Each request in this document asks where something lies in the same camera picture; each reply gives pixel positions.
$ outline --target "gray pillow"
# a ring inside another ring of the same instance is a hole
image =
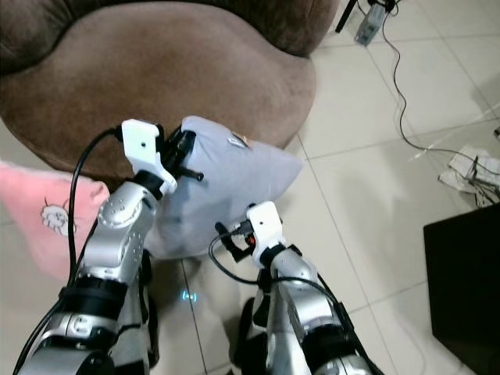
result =
[[[203,172],[198,182],[182,177],[157,212],[145,248],[159,259],[206,253],[217,235],[214,225],[229,226],[243,219],[252,203],[273,201],[290,186],[302,161],[260,142],[246,142],[229,129],[197,116],[182,121],[182,130],[196,133],[184,165]]]

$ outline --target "brown sofa cushion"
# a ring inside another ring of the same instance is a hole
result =
[[[41,63],[2,77],[0,114],[45,161],[71,170],[99,131],[129,118],[158,121],[169,133],[199,115],[282,147],[304,123],[314,91],[308,59],[274,48],[234,14],[153,2],[76,22]],[[109,182],[130,167],[109,140],[84,171]]]
[[[0,73],[42,60],[82,16],[107,5],[143,0],[0,0]],[[307,56],[334,18],[338,0],[188,0],[216,5],[249,22],[269,43]]]

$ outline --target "pink towel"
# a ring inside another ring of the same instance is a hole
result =
[[[34,261],[42,271],[66,279],[68,251],[68,202],[71,174],[40,171],[0,161],[0,199],[27,239]],[[109,197],[102,182],[80,177],[75,198],[77,257],[84,247],[99,206]]]

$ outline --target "white tile floor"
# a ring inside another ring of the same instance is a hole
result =
[[[492,137],[500,126],[500,2],[403,0],[400,10],[387,36],[402,51],[405,131],[426,145],[468,143],[500,157]],[[285,232],[345,301],[387,375],[471,374],[430,332],[422,226],[469,211],[473,201],[437,182],[450,155],[421,154],[399,139],[394,55],[380,35],[369,48],[355,45],[361,19],[355,9],[343,33],[329,34],[312,56],[316,102],[289,146],[307,163],[277,202]],[[46,167],[3,125],[0,157]],[[59,284],[36,269],[4,210],[0,219],[0,372],[7,374]],[[247,262],[231,267],[255,275]],[[162,359],[153,374],[225,375],[238,314],[253,290],[208,259],[155,269]],[[180,298],[188,288],[198,295],[193,305]]]

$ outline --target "cartoon print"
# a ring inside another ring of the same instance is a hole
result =
[[[41,210],[40,214],[41,221],[46,227],[64,237],[68,237],[68,212],[64,208],[68,202],[69,200],[66,200],[62,206],[49,205],[47,199],[45,199],[45,207]],[[73,231],[76,232],[76,230],[77,226],[73,225]]]

